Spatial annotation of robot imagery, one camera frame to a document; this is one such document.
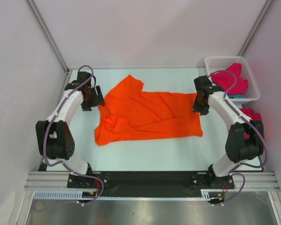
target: white work surface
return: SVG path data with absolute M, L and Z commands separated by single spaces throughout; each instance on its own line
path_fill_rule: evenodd
M 143 91 L 195 93 L 193 80 L 204 75 L 204 69 L 99 69 L 94 71 L 103 96 L 131 74 L 144 83 Z M 72 72 L 70 81 L 77 77 Z M 112 142 L 104 146 L 95 143 L 94 132 L 100 112 L 76 111 L 70 130 L 75 141 L 75 154 L 89 162 L 94 171 L 199 171 L 218 161 L 225 153 L 228 130 L 220 116 L 210 108 L 200 116 L 203 137 L 190 136 L 145 141 Z M 260 165 L 259 159 L 249 161 Z M 48 171 L 65 170 L 62 165 Z M 260 170 L 241 166 L 239 170 Z

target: gray wall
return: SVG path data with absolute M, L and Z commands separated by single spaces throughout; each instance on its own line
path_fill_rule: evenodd
M 37 168 L 35 123 L 54 109 L 65 74 L 24 0 L 0 1 L 0 202 Z
M 265 0 L 35 2 L 70 68 L 155 68 L 237 54 Z
M 269 148 L 268 169 L 281 188 L 281 0 L 272 10 L 245 54 L 258 82 L 261 98 L 251 106 L 261 113 Z

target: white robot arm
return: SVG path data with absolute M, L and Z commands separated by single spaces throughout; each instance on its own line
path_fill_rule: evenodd
M 254 130 L 245 122 L 251 124 L 263 135 L 263 124 L 259 120 L 251 120 L 244 115 L 230 100 L 225 97 L 221 86 L 213 85 L 207 76 L 200 76 L 194 80 L 197 97 L 193 111 L 207 115 L 209 107 L 215 109 L 229 129 L 225 145 L 226 154 L 208 169 L 215 177 L 228 176 L 229 172 L 240 163 L 262 155 L 263 144 Z
M 49 159 L 57 159 L 58 161 L 64 162 L 73 171 L 78 172 L 79 174 L 86 174 L 90 165 L 83 161 L 79 155 L 74 152 L 75 142 L 69 129 L 70 122 L 80 105 L 83 111 L 91 111 L 92 107 L 104 105 L 104 98 L 100 86 L 94 86 L 92 88 L 90 76 L 90 73 L 78 72 L 77 80 L 69 83 L 65 87 L 64 96 L 54 112 L 47 118 L 47 120 L 38 121 L 36 124 L 37 142 L 40 154 L 44 154 L 43 147 L 45 132 L 49 123 L 52 122 L 46 143 L 47 157 Z M 70 94 L 87 79 L 89 79 L 89 82 Z

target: orange t-shirt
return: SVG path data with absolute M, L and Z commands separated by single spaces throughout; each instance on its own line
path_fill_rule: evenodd
M 192 111 L 196 94 L 142 91 L 131 75 L 122 80 L 99 106 L 98 145 L 127 140 L 203 136 L 200 115 Z

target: teal cloth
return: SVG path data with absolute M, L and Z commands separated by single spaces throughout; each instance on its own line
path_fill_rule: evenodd
M 244 95 L 228 95 L 229 98 L 245 98 Z

